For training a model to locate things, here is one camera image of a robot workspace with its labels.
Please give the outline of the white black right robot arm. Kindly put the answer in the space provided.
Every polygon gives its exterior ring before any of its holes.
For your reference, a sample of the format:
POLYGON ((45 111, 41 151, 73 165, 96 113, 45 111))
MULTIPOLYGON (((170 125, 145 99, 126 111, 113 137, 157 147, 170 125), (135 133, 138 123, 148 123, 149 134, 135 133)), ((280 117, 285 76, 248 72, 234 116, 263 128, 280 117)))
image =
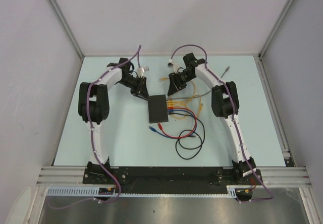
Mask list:
POLYGON ((245 184, 256 172, 256 164, 244 141, 239 124, 239 98, 236 84, 225 82, 208 66, 205 59, 197 59, 193 53, 183 56, 186 68, 178 72, 179 67, 169 59, 168 67, 173 69, 169 74, 168 96, 183 90, 187 83, 195 78, 203 81, 211 90, 211 109, 225 127, 231 146, 233 179, 238 184, 245 184))

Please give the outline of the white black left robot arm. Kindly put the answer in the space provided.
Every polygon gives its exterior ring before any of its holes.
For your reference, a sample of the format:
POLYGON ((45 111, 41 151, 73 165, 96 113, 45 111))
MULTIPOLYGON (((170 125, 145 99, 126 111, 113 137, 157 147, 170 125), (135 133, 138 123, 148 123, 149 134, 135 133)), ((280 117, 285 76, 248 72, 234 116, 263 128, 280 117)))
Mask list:
POLYGON ((131 60, 120 58, 118 63, 110 63, 106 71, 94 82, 82 82, 79 87, 78 114, 87 125, 92 153, 92 164, 104 165, 109 162, 109 152, 103 140, 104 122, 110 113, 109 90, 116 84, 130 89, 138 98, 149 100, 144 73, 148 66, 134 68, 131 60))

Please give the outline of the black network switch box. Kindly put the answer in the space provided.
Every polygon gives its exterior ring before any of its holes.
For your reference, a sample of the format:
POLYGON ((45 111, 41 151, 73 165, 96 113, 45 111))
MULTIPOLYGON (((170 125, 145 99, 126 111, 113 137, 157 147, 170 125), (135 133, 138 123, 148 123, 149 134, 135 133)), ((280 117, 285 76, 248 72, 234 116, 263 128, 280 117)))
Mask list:
POLYGON ((149 123, 165 123, 169 121, 166 95, 152 95, 148 100, 149 123))

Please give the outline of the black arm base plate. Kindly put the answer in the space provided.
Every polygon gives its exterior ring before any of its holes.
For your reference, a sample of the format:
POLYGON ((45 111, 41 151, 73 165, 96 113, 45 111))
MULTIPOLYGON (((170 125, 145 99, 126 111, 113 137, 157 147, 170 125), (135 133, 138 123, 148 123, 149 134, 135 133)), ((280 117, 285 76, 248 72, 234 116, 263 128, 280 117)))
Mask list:
POLYGON ((166 167, 166 166, 99 166, 89 162, 82 183, 103 185, 107 194, 120 190, 122 194, 143 195, 216 195, 228 194, 229 186, 240 190, 244 200, 260 186, 260 170, 242 176, 237 167, 166 167))

